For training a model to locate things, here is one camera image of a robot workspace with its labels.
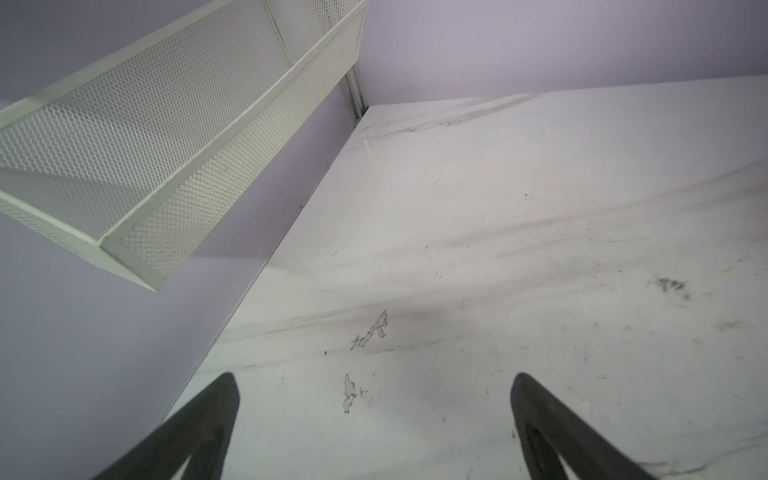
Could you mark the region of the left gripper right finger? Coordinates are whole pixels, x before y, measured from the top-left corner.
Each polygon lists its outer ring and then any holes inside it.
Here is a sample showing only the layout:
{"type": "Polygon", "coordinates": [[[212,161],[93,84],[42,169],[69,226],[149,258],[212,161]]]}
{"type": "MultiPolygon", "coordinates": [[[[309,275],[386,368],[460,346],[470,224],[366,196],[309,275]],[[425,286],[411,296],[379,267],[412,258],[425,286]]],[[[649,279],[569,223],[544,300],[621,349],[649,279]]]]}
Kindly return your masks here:
{"type": "Polygon", "coordinates": [[[516,375],[510,403],[532,479],[566,479],[564,464],[580,479],[652,477],[531,375],[516,375]]]}

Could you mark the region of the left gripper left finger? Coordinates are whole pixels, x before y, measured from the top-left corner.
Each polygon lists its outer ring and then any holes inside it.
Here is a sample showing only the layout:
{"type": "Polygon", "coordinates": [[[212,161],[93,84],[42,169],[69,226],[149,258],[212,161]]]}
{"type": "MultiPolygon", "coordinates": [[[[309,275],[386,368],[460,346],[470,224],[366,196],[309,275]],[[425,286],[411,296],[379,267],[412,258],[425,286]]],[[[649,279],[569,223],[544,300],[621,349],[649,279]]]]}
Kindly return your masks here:
{"type": "Polygon", "coordinates": [[[219,479],[240,403],[226,372],[99,473],[98,479],[219,479]]]}

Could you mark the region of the lower white mesh shelf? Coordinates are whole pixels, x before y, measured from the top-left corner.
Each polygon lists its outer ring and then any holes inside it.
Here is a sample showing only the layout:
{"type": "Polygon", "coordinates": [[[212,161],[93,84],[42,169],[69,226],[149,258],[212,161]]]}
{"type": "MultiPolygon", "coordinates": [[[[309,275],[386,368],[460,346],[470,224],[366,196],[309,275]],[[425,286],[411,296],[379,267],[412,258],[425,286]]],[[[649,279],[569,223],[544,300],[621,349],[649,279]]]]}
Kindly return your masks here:
{"type": "Polygon", "coordinates": [[[364,1],[213,1],[1,113],[1,209],[160,290],[357,62],[364,1]]]}

